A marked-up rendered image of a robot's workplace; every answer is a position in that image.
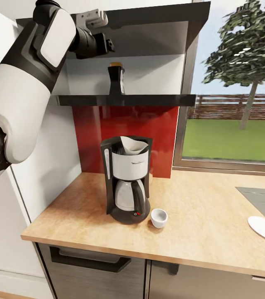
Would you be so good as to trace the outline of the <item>paper coffee filter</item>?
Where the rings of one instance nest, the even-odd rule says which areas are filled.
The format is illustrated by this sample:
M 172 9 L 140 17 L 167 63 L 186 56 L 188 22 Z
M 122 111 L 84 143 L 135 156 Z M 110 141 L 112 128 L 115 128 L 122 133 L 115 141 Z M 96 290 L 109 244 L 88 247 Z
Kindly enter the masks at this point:
M 124 146 L 125 153 L 128 156 L 138 155 L 145 147 L 148 146 L 145 142 L 133 140 L 131 138 L 120 136 Z

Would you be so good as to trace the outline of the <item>bottle of coffee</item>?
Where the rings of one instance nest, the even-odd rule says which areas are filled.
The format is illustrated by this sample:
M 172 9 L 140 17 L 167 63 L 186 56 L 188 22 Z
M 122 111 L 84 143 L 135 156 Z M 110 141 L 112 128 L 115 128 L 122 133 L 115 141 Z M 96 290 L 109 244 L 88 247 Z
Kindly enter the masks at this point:
M 125 69 L 120 62 L 112 62 L 108 67 L 110 76 L 110 91 L 109 95 L 125 95 L 124 91 L 124 74 Z

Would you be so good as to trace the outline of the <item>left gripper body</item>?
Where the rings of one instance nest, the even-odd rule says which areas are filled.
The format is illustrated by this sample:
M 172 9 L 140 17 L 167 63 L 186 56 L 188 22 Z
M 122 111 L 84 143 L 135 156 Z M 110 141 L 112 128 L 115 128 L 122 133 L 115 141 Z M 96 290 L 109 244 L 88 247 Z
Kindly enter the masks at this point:
M 106 39 L 103 33 L 90 34 L 85 30 L 83 30 L 83 32 L 86 34 L 88 45 L 86 47 L 86 51 L 83 53 L 76 53 L 74 51 L 77 59 L 88 59 L 108 53 Z

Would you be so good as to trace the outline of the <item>coffee cup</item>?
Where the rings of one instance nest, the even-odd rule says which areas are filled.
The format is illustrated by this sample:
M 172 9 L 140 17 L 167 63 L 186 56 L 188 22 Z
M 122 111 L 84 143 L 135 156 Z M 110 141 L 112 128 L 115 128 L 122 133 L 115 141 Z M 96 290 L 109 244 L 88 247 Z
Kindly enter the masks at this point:
M 168 221 L 168 215 L 162 209 L 154 209 L 151 212 L 151 220 L 156 228 L 163 228 Z

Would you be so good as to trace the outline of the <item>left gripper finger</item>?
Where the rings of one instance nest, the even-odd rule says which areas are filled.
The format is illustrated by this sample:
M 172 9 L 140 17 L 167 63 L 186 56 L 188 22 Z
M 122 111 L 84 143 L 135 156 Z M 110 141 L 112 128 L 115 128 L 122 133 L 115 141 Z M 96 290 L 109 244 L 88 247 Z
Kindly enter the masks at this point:
M 112 40 L 108 39 L 106 40 L 106 45 L 107 45 L 107 51 L 115 51 L 115 47 L 112 44 Z

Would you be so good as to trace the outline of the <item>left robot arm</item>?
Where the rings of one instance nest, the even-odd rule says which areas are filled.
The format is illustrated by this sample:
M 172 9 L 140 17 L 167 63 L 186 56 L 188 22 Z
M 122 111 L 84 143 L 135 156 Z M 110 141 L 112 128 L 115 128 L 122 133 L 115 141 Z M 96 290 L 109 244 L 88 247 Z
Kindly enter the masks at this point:
M 46 106 L 68 51 L 88 59 L 115 51 L 91 29 L 107 25 L 102 10 L 72 17 L 54 0 L 36 0 L 28 22 L 0 62 L 0 175 L 34 151 Z

